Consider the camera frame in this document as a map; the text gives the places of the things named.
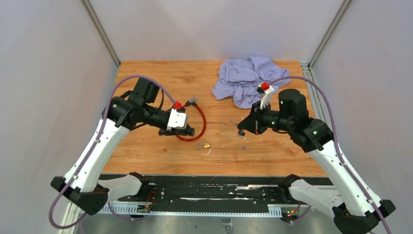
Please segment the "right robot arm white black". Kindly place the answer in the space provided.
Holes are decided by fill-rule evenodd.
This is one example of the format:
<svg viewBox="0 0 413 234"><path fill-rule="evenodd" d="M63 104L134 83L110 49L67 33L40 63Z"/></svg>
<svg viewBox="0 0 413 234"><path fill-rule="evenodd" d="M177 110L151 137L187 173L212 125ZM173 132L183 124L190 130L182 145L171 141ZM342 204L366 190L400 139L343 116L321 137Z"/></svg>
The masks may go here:
<svg viewBox="0 0 413 234"><path fill-rule="evenodd" d="M250 114L237 124L238 134L256 135L267 129L286 132L291 140L308 153L326 172L337 192L315 187L297 175L279 183L282 202L302 201L331 218L343 234L365 234L396 210L392 201L382 199L368 188L339 147L328 125L309 116L306 98L296 89L278 94L279 110L271 109L272 91L263 92Z"/></svg>

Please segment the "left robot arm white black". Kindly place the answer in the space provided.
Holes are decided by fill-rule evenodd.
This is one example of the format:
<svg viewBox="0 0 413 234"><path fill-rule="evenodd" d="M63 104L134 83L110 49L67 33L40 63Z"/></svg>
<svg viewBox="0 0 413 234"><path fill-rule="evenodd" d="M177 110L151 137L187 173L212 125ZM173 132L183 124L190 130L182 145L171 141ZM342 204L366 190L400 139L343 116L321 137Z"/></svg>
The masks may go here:
<svg viewBox="0 0 413 234"><path fill-rule="evenodd" d="M51 186L84 213L94 215L108 202L125 196L144 201L149 196L147 180L136 172L101 180L100 175L121 140L139 123L159 129L161 136L194 136L184 106L157 81L136 75L133 90L110 95L96 133L73 167L56 176Z"/></svg>

